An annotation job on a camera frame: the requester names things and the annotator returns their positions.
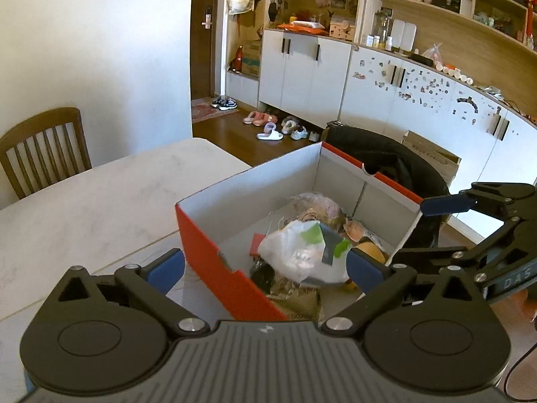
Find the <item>black cabinet handle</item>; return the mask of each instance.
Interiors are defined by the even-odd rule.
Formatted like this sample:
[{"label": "black cabinet handle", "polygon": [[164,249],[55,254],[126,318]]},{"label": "black cabinet handle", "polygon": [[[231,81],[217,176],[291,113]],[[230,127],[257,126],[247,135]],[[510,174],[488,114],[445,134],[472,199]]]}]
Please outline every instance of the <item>black cabinet handle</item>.
[{"label": "black cabinet handle", "polygon": [[503,141],[503,138],[505,137],[507,133],[507,129],[509,127],[509,120],[506,120],[506,122],[507,122],[507,125],[505,126],[504,134],[501,136],[500,141]]},{"label": "black cabinet handle", "polygon": [[496,121],[496,125],[494,126],[494,130],[492,131],[492,135],[496,135],[496,130],[498,130],[498,125],[501,121],[501,115],[499,113],[496,114],[498,116],[498,121]]},{"label": "black cabinet handle", "polygon": [[405,72],[406,72],[406,69],[403,68],[403,75],[401,76],[401,81],[399,82],[399,87],[403,86],[403,79],[404,79]]},{"label": "black cabinet handle", "polygon": [[394,66],[394,73],[391,75],[391,82],[390,82],[390,85],[393,85],[393,84],[394,84],[395,71],[397,71],[397,65]]}]

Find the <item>wooden back panel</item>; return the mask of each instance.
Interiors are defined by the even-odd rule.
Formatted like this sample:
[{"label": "wooden back panel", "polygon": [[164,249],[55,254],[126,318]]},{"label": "wooden back panel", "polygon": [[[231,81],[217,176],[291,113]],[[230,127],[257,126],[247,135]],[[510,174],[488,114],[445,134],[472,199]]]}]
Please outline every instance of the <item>wooden back panel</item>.
[{"label": "wooden back panel", "polygon": [[19,199],[89,170],[80,111],[62,107],[17,124],[0,138],[0,164]]}]

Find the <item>white marble table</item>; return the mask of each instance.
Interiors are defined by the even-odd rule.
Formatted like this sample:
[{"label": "white marble table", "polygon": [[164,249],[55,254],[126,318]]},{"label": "white marble table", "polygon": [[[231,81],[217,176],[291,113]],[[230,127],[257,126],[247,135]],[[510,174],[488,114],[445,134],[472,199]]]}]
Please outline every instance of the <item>white marble table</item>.
[{"label": "white marble table", "polygon": [[[94,168],[0,211],[0,403],[25,394],[20,337],[69,266],[113,273],[181,246],[174,204],[248,168],[194,138]],[[230,318],[188,268],[169,296],[210,323]]]}]

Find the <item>doormat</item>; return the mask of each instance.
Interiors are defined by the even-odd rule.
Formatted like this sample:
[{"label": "doormat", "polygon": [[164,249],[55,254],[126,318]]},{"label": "doormat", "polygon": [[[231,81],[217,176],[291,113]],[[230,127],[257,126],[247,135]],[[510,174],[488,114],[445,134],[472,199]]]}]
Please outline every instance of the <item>doormat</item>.
[{"label": "doormat", "polygon": [[221,117],[222,115],[229,115],[230,113],[237,112],[237,109],[220,110],[218,107],[211,106],[212,99],[206,102],[195,104],[191,106],[192,110],[192,124],[211,118]]}]

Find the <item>door handle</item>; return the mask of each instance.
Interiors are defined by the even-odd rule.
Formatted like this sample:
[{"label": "door handle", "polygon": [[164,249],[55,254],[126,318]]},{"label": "door handle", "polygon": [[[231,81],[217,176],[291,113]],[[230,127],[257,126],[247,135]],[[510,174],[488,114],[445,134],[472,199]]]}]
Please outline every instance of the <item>door handle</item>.
[{"label": "door handle", "polygon": [[393,84],[394,84],[395,71],[397,71],[397,65],[394,65],[394,73],[391,75],[391,82],[390,82],[390,85],[393,85]]},{"label": "door handle", "polygon": [[404,79],[404,74],[405,74],[405,72],[406,72],[406,69],[403,68],[403,75],[401,76],[401,81],[399,82],[399,88],[400,88],[401,86],[403,86],[403,79]]},{"label": "door handle", "polygon": [[207,9],[205,10],[205,22],[204,23],[201,23],[202,26],[205,26],[206,29],[210,29],[211,27],[211,16],[210,16],[210,7],[207,7]]},{"label": "door handle", "polygon": [[505,122],[506,122],[507,124],[505,125],[505,130],[504,130],[503,135],[502,135],[501,138],[500,138],[500,141],[503,141],[503,138],[505,137],[505,135],[506,135],[506,133],[507,133],[507,129],[509,128],[509,120],[505,120]]},{"label": "door handle", "polygon": [[498,120],[496,121],[496,124],[494,125],[494,130],[492,131],[493,136],[496,135],[496,130],[498,130],[498,125],[500,124],[500,121],[501,121],[501,115],[499,113],[497,113],[496,115],[498,116]]}]

